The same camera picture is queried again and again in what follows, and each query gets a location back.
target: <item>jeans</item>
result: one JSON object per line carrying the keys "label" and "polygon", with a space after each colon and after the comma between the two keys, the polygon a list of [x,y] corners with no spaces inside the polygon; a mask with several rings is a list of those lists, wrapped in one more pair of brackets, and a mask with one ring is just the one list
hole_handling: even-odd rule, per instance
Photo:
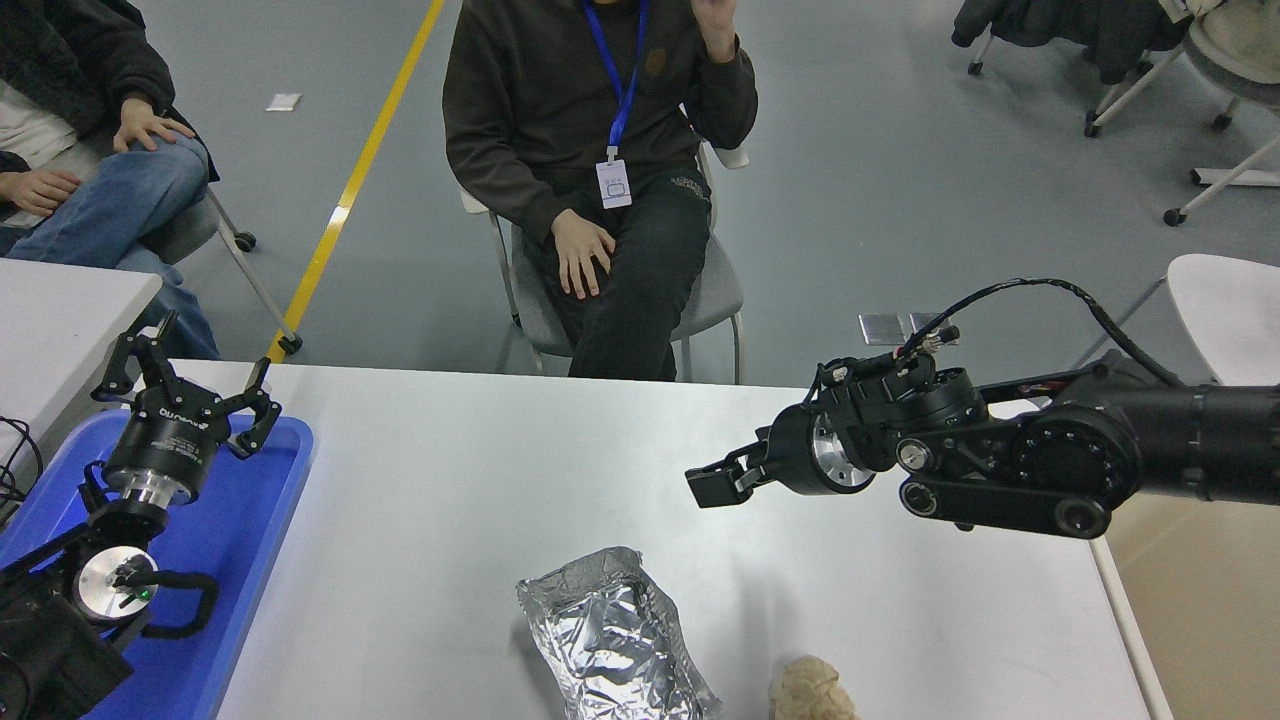
{"label": "jeans", "polygon": [[676,379],[671,332],[703,270],[710,188],[696,168],[632,168],[632,204],[605,210],[593,174],[576,187],[553,190],[581,215],[617,241],[612,272],[595,265],[600,295],[579,300],[559,283],[553,237],[530,238],[525,252],[540,269],[543,284],[573,343],[568,374],[632,380]]}
{"label": "jeans", "polygon": [[160,138],[156,143],[155,151],[133,143],[128,152],[104,158],[97,176],[35,228],[0,228],[0,252],[15,260],[157,274],[160,292],[134,328],[159,324],[177,310],[165,342],[169,355],[218,360],[218,345],[196,296],[182,287],[177,269],[137,242],[204,199],[209,156],[200,142],[182,136],[174,143]]}

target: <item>id badge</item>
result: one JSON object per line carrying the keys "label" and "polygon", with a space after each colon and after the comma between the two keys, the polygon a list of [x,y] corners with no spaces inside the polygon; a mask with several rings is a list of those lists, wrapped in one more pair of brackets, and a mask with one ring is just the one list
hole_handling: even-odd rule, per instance
{"label": "id badge", "polygon": [[631,183],[627,182],[627,164],[622,160],[596,163],[595,177],[600,181],[600,200],[605,210],[631,205]]}

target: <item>gray floor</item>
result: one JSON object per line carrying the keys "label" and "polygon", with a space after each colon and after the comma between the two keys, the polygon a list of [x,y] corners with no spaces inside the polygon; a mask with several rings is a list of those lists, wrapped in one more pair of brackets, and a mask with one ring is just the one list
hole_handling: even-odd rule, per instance
{"label": "gray floor", "polygon": [[[137,0],[173,67],[179,106],[215,152],[218,193],[261,247],[284,306],[307,269],[426,1]],[[980,77],[948,42],[959,0],[742,3],[760,118],[751,165],[719,176],[722,237],[748,292],[748,380],[806,386],[818,361],[867,355],[858,314],[928,311],[1015,275],[1073,281],[1114,313],[1187,252],[1280,264],[1280,191],[1233,188],[1185,225],[1188,169],[1231,167],[1280,132],[1180,59],[1098,140],[1101,86],[1070,44],[997,42]],[[462,213],[444,160],[440,86],[460,3],[447,3],[301,324],[291,361],[531,373],[488,229]],[[305,94],[292,114],[274,92]],[[1280,168],[1271,158],[1265,169]],[[273,328],[220,245],[183,264],[228,359]],[[1014,290],[956,318],[946,364],[977,382],[1068,368],[1098,331],[1084,306]],[[1161,291],[1126,329],[1188,379],[1207,368]],[[727,327],[695,338],[695,382],[732,380]],[[563,365],[553,365],[563,372]]]}

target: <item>black pants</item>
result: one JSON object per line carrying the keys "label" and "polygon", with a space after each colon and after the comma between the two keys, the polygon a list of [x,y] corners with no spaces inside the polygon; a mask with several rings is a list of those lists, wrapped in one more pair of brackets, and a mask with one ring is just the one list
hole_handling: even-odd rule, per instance
{"label": "black pants", "polygon": [[568,374],[631,380],[676,379],[671,331],[703,270],[710,188],[696,168],[628,168],[632,204],[605,210],[595,176],[553,188],[570,208],[617,241],[612,272],[596,264],[600,295],[579,300],[559,283],[553,237],[525,251],[541,270],[564,333],[573,343]]}

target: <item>yellow floor line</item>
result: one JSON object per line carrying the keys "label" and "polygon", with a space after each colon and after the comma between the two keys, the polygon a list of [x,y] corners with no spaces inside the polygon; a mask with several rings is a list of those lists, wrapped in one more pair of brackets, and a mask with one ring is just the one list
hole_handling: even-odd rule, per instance
{"label": "yellow floor line", "polygon": [[[408,54],[404,55],[404,61],[401,63],[396,82],[392,85],[390,92],[387,94],[381,111],[378,113],[378,122],[374,123],[374,129],[370,131],[369,140],[365,141],[365,149],[360,151],[356,168],[351,170],[351,177],[347,178],[347,187],[343,188],[342,196],[338,199],[338,206],[333,209],[333,215],[329,217],[329,225],[325,228],[324,234],[320,236],[320,243],[316,246],[315,254],[311,255],[311,263],[307,265],[307,272],[302,275],[302,282],[298,283],[298,288],[293,292],[293,300],[289,301],[289,309],[284,313],[284,320],[294,329],[302,322],[302,314],[306,313],[307,305],[311,304],[311,296],[315,295],[316,286],[320,283],[320,275],[324,274],[325,265],[329,264],[329,256],[333,255],[333,249],[338,245],[338,237],[347,225],[347,217],[351,214],[351,208],[356,204],[356,197],[360,196],[360,188],[364,187],[365,178],[369,177],[369,168],[374,164],[374,158],[378,156],[378,149],[383,145],[387,128],[390,126],[392,118],[396,117],[396,109],[399,108],[404,88],[408,87],[408,81],[413,77],[413,68],[417,67],[417,59],[422,54],[422,47],[426,46],[426,38],[430,37],[431,28],[435,27],[435,19],[440,15],[443,6],[444,0],[434,0],[431,8],[426,12],[426,17],[422,18],[422,26],[417,28],[417,37],[413,38],[413,45],[410,47]],[[283,333],[276,332],[275,338],[271,340],[271,347],[266,351],[266,356],[273,363],[284,361],[284,350],[279,345],[282,337],[284,337]]]}

